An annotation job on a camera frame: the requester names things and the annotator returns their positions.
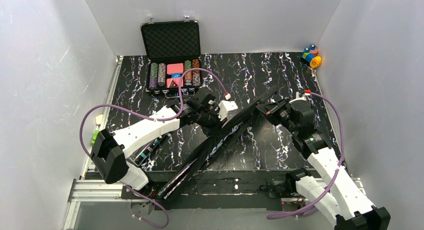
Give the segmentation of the black racket bag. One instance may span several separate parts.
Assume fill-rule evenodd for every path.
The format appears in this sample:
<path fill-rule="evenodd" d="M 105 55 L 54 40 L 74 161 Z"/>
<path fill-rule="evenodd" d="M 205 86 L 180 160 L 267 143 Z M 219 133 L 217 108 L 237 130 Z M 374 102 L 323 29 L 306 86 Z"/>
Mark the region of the black racket bag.
<path fill-rule="evenodd" d="M 187 183 L 216 160 L 227 145 L 231 145 L 240 138 L 241 134 L 252 125 L 252 122 L 259 115 L 256 105 L 265 104 L 268 99 L 277 93 L 277 88 L 276 85 L 272 86 L 252 104 L 242 109 L 241 112 L 234 115 L 231 119 L 226 118 L 224 120 L 218 120 L 217 114 L 213 115 L 215 110 L 212 109 L 211 105 L 206 107 L 206 100 L 211 98 L 207 97 L 205 91 L 200 90 L 194 97 L 188 98 L 188 107 L 183 110 L 183 117 L 180 120 L 184 124 L 199 124 L 207 139 L 191 152 L 186 162 L 182 165 L 183 167 L 190 160 L 198 158 L 192 177 L 190 180 L 185 181 L 168 199 L 178 195 Z"/>

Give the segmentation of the black shuttlecock tube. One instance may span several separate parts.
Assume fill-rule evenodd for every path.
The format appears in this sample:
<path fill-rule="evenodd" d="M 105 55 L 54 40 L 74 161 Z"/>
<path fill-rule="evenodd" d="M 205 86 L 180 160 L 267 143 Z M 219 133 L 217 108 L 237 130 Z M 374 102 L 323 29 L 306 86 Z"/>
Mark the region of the black shuttlecock tube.
<path fill-rule="evenodd" d="M 165 137 L 156 138 L 149 143 L 140 147 L 137 151 L 132 154 L 132 161 L 136 166 L 140 166 L 144 163 L 150 154 L 152 154 L 158 146 L 160 146 L 161 142 L 165 139 Z"/>

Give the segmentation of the badminton racket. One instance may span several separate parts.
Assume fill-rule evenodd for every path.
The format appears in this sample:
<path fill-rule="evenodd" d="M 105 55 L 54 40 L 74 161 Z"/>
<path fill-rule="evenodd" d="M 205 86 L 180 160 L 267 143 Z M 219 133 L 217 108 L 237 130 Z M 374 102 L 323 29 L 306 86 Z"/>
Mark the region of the badminton racket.
<path fill-rule="evenodd" d="M 167 200 L 185 181 L 191 179 L 198 158 L 190 160 L 157 191 L 157 199 Z"/>

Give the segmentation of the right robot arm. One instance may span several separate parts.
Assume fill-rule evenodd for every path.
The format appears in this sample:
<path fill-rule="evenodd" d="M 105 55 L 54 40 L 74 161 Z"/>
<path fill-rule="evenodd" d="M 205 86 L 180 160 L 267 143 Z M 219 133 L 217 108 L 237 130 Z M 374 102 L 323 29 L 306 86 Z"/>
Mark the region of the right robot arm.
<path fill-rule="evenodd" d="M 328 138 L 316 129 L 315 113 L 304 94 L 293 100 L 282 99 L 257 105 L 257 110 L 273 125 L 282 125 L 292 133 L 292 142 L 317 171 L 326 187 L 322 187 L 306 169 L 286 175 L 285 188 L 305 197 L 309 204 L 291 212 L 278 212 L 268 220 L 307 217 L 321 212 L 335 230 L 386 230 L 391 216 L 385 207 L 375 204 L 359 189 L 343 166 L 344 144 L 336 156 Z"/>

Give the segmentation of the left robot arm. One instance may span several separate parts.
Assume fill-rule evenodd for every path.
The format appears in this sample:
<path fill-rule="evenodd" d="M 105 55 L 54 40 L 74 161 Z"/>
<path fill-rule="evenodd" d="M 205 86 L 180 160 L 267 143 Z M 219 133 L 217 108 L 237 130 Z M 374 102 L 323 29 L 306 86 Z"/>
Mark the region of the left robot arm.
<path fill-rule="evenodd" d="M 106 184 L 122 183 L 141 190 L 149 180 L 130 157 L 166 134 L 196 123 L 207 139 L 198 146 L 198 151 L 192 152 L 192 159 L 184 168 L 186 172 L 192 170 L 194 164 L 203 164 L 212 157 L 225 140 L 224 126 L 229 115 L 238 110 L 230 98 L 226 94 L 224 100 L 217 102 L 210 92 L 198 91 L 126 128 L 112 132 L 103 129 L 96 136 L 90 158 Z"/>

